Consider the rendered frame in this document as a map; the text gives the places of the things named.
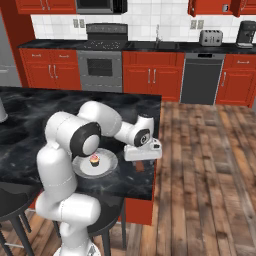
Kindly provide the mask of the red narrow base cupboard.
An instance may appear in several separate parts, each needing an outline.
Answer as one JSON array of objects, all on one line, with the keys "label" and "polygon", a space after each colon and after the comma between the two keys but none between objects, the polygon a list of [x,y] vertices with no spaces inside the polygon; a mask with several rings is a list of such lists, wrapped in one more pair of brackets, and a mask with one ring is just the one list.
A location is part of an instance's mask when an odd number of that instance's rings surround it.
[{"label": "red narrow base cupboard", "polygon": [[227,54],[215,103],[251,107],[255,93],[256,55]]}]

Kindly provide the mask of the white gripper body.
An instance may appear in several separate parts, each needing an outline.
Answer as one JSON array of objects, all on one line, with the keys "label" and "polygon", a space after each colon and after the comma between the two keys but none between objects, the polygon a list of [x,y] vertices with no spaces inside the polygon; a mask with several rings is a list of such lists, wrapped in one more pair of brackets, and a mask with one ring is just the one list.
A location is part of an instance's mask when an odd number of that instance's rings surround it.
[{"label": "white gripper body", "polygon": [[145,148],[126,145],[124,147],[124,159],[126,161],[154,160],[162,157],[162,146],[151,144]]}]

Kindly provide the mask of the red base cupboards with drawers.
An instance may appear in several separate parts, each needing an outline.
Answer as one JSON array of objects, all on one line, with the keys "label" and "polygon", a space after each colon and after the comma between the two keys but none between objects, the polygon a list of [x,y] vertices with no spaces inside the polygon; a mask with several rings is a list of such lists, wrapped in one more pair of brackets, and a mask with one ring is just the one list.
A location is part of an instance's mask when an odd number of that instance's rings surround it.
[{"label": "red base cupboards with drawers", "polygon": [[75,50],[19,49],[30,88],[80,90]]}]

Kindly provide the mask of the red open wall cabinet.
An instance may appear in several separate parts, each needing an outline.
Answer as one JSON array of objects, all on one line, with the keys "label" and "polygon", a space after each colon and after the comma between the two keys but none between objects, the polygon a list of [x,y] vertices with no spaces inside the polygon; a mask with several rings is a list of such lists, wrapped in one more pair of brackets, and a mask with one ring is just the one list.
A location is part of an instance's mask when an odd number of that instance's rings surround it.
[{"label": "red open wall cabinet", "polygon": [[[223,4],[229,5],[228,12],[223,12]],[[195,11],[197,15],[233,15],[230,11],[231,0],[195,0]]]}]

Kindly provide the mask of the dark sink basin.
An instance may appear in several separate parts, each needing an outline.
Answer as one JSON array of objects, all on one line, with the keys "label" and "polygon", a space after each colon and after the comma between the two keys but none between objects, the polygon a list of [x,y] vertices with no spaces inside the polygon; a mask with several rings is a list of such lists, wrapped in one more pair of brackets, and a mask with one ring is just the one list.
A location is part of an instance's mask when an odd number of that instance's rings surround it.
[{"label": "dark sink basin", "polygon": [[178,50],[179,44],[175,42],[149,42],[149,41],[134,41],[128,46],[133,50]]}]

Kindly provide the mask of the red island counter base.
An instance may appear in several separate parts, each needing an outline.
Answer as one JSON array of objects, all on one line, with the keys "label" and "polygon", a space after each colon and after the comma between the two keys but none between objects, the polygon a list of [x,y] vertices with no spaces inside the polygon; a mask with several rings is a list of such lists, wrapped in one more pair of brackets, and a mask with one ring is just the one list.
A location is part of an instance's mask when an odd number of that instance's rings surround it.
[{"label": "red island counter base", "polygon": [[153,201],[126,198],[126,221],[129,223],[151,225],[153,215]]}]

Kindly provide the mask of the grey fridge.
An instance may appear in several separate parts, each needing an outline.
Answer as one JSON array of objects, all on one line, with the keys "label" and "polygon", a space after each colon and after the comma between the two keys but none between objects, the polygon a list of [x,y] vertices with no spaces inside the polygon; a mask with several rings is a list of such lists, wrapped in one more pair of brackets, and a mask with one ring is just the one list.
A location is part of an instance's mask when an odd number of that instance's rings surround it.
[{"label": "grey fridge", "polygon": [[0,86],[21,87],[20,78],[0,13]]}]

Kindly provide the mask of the black coffee machine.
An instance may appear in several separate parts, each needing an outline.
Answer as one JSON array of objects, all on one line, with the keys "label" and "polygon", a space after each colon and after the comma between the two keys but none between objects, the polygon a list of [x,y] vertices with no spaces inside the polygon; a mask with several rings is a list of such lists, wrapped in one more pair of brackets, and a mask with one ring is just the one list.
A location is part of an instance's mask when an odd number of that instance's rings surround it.
[{"label": "black coffee machine", "polygon": [[240,23],[237,38],[236,46],[238,48],[252,48],[253,47],[253,38],[256,33],[256,22],[245,20]]}]

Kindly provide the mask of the dark grey microwave oven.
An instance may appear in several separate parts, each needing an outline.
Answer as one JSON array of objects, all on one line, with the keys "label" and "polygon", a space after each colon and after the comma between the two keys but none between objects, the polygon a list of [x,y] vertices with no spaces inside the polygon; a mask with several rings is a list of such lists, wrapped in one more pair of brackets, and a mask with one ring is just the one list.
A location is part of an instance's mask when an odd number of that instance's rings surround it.
[{"label": "dark grey microwave oven", "polygon": [[76,0],[79,14],[124,14],[127,9],[127,0]]}]

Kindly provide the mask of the red closed wall cupboard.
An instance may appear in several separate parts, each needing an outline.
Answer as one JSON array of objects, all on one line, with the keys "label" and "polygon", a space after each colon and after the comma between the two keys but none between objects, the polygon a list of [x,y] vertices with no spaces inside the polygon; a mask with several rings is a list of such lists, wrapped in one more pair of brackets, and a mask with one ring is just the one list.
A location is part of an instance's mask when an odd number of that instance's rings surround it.
[{"label": "red closed wall cupboard", "polygon": [[256,15],[256,0],[243,0],[241,6],[242,15]]}]

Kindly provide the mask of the grey round plate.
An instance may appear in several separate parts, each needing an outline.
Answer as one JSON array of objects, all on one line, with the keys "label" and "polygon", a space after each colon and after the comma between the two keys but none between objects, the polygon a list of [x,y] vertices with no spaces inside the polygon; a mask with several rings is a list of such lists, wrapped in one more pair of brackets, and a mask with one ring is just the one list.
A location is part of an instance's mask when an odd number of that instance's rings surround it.
[{"label": "grey round plate", "polygon": [[93,167],[91,165],[91,155],[88,157],[76,157],[73,160],[73,170],[77,175],[83,178],[96,179],[110,174],[117,168],[118,159],[113,152],[107,149],[99,148],[93,154],[96,154],[100,158],[100,162],[97,167]]}]

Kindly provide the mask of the red wall cupboards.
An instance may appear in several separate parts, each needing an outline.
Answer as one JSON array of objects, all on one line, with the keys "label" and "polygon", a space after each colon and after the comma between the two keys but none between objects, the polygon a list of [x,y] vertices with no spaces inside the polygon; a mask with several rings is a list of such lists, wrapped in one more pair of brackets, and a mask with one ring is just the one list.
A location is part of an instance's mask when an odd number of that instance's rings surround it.
[{"label": "red wall cupboards", "polygon": [[15,0],[20,14],[75,14],[75,0]]}]

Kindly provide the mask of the silver toaster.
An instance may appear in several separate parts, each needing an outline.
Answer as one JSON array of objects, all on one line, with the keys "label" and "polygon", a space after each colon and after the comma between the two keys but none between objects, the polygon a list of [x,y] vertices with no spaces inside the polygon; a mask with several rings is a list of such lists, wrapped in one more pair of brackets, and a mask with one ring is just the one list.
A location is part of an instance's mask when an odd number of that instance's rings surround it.
[{"label": "silver toaster", "polygon": [[204,47],[220,46],[222,44],[223,32],[220,30],[202,30],[199,43]]}]

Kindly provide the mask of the red sink base cupboard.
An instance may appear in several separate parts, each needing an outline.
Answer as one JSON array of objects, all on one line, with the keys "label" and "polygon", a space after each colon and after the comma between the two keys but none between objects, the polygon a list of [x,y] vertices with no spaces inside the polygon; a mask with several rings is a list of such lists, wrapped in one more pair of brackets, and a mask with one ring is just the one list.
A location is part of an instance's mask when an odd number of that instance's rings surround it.
[{"label": "red sink base cupboard", "polygon": [[125,93],[155,94],[163,101],[179,101],[183,53],[124,51],[122,60]]}]

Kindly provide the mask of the black round stool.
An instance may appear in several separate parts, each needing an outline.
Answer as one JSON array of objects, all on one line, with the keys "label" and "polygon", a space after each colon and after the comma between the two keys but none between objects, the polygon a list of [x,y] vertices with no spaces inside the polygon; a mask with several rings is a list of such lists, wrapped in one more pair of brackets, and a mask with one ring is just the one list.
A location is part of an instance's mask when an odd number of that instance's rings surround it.
[{"label": "black round stool", "polygon": [[41,185],[23,185],[0,182],[0,244],[7,256],[14,256],[1,232],[1,223],[10,221],[28,256],[34,256],[25,229],[31,232],[25,210],[42,189]]},{"label": "black round stool", "polygon": [[126,248],[126,200],[122,197],[101,197],[101,213],[99,219],[88,227],[90,238],[101,236],[104,248],[104,256],[111,256],[110,229],[121,218],[122,246]]}]

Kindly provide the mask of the grey oven with hob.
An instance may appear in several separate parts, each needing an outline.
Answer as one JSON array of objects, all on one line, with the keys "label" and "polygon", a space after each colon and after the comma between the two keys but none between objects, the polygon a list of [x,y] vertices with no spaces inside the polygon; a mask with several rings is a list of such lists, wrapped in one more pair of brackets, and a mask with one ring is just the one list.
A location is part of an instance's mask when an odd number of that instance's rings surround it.
[{"label": "grey oven with hob", "polygon": [[122,49],[128,25],[91,23],[87,40],[77,47],[81,88],[85,91],[122,92]]}]

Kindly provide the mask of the red cabinet door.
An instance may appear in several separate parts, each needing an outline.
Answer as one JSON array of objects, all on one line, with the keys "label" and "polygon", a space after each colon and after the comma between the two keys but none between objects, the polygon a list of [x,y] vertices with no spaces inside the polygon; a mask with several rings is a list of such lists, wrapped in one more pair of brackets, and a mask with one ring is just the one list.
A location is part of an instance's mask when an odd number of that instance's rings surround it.
[{"label": "red cabinet door", "polygon": [[240,16],[241,0],[231,0],[230,11],[235,17]]},{"label": "red cabinet door", "polygon": [[192,17],[196,17],[195,0],[188,1],[188,14]]}]

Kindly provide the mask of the dark grey dishwasher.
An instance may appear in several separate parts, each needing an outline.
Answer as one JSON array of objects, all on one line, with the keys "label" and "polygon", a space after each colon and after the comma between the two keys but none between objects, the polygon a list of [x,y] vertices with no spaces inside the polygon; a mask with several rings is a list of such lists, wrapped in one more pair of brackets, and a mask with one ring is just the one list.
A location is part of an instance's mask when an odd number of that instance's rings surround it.
[{"label": "dark grey dishwasher", "polygon": [[225,55],[186,53],[180,102],[213,105]]}]

